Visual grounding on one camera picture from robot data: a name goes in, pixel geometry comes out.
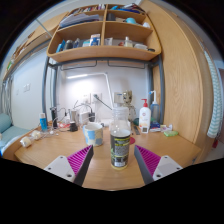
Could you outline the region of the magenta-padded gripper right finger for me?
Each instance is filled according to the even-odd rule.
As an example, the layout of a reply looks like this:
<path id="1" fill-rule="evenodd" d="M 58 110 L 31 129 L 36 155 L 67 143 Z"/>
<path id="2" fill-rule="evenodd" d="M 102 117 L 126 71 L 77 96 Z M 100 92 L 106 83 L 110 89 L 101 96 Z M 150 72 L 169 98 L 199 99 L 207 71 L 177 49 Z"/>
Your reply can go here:
<path id="1" fill-rule="evenodd" d="M 138 145 L 134 147 L 134 155 L 146 185 L 182 169 L 182 167 L 168 155 L 160 157 Z"/>

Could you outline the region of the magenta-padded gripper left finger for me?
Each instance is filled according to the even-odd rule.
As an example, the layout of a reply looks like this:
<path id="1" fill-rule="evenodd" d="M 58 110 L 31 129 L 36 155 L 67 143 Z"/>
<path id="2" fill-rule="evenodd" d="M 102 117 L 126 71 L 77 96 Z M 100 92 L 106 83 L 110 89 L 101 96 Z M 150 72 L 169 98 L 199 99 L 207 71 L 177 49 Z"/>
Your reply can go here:
<path id="1" fill-rule="evenodd" d="M 58 156 L 44 170 L 82 186 L 93 154 L 93 146 L 90 145 L 68 157 Z"/>

